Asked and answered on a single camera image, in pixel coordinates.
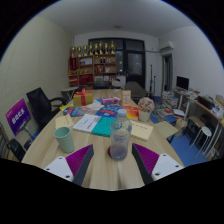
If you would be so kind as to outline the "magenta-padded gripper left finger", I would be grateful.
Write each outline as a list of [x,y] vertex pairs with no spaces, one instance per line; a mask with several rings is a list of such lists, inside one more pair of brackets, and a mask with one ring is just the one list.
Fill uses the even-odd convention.
[[57,157],[44,170],[81,186],[93,155],[93,145],[88,145],[67,157]]

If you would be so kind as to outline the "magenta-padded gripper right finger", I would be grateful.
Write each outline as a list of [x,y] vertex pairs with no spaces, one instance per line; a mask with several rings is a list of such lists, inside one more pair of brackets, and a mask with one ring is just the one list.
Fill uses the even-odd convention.
[[183,169],[183,166],[168,154],[157,154],[136,143],[132,144],[132,154],[145,185]]

